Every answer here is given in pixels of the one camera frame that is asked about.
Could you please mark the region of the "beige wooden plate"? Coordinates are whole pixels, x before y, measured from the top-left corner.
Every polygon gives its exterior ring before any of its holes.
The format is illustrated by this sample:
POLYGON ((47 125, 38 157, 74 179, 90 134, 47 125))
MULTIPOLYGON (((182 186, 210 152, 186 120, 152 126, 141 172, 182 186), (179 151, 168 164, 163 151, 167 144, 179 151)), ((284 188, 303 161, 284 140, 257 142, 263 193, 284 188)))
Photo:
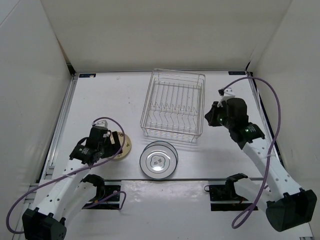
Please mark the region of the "beige wooden plate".
POLYGON ((124 159, 130 153, 131 148, 132 148, 132 141, 131 141, 130 137, 127 134, 123 135, 123 133, 120 131, 117 131, 117 132, 118 132, 119 140, 122 143, 124 141, 124 136, 125 136, 125 143, 122 148, 122 152, 119 153, 117 156, 115 156, 113 161, 120 161, 120 160, 124 159))

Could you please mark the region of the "wire dish rack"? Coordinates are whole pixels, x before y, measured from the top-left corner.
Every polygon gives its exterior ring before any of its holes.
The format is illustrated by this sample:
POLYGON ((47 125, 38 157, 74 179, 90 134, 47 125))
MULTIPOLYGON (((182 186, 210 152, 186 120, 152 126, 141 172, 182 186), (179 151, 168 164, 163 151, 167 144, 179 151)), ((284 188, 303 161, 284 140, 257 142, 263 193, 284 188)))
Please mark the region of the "wire dish rack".
POLYGON ((156 68, 140 119, 147 137, 195 143, 203 133, 206 76, 156 68))

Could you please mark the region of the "white plate green rim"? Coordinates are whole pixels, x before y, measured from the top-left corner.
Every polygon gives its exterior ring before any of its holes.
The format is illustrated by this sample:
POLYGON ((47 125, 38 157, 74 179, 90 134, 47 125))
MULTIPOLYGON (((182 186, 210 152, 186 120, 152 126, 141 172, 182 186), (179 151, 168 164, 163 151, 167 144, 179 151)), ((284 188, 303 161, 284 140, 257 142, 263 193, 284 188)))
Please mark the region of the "white plate green rim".
POLYGON ((151 142, 142 153, 146 167, 153 173, 174 171, 178 165, 178 152, 169 142, 151 142))
POLYGON ((174 152, 166 146, 150 146, 143 151, 139 164, 142 172, 151 179, 162 180, 174 173, 178 165, 174 152))

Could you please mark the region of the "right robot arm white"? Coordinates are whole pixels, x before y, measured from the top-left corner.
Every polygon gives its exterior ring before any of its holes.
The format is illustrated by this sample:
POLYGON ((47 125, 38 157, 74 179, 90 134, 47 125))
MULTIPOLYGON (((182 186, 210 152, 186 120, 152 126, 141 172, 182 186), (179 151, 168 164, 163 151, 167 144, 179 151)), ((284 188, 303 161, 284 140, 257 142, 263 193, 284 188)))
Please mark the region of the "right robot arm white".
POLYGON ((229 176, 224 188, 227 198, 244 197, 251 201, 265 212, 268 222, 278 232, 312 220, 316 194, 311 189, 304 190, 272 156, 271 144, 259 126, 249 121, 247 104, 242 98, 213 102, 204 118, 211 127, 228 129, 231 139, 263 175, 262 184, 254 183, 243 173, 229 176))

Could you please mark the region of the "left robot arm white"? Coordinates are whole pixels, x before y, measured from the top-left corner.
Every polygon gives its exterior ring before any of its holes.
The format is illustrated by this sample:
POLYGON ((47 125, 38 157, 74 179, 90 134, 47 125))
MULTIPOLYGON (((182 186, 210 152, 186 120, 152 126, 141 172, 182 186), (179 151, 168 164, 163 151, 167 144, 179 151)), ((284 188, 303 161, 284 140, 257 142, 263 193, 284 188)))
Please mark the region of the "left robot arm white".
POLYGON ((22 215, 27 240, 63 240, 67 225, 89 201, 105 197, 105 181, 90 170, 101 159, 122 153, 123 142, 117 131, 92 126, 89 136, 82 138, 69 155, 62 179, 35 207, 22 215))

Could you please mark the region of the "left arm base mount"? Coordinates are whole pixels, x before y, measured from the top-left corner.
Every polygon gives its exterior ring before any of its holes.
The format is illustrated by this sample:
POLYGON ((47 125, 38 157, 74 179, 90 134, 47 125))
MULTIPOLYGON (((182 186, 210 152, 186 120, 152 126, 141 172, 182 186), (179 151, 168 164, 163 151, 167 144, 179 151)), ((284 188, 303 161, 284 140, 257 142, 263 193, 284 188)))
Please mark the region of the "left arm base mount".
POLYGON ((104 190, 87 202, 83 209, 89 210, 119 210, 123 193, 121 191, 121 181, 105 181, 104 190))

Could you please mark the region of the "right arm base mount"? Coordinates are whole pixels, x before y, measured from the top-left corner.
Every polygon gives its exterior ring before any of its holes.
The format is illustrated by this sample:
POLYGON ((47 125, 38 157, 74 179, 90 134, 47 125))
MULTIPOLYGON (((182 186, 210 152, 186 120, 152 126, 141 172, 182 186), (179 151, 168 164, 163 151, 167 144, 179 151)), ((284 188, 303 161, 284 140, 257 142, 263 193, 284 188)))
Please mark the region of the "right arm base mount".
POLYGON ((242 196, 232 197, 223 184, 205 185, 204 191, 209 194, 210 210, 212 212, 239 212, 251 205, 242 196))

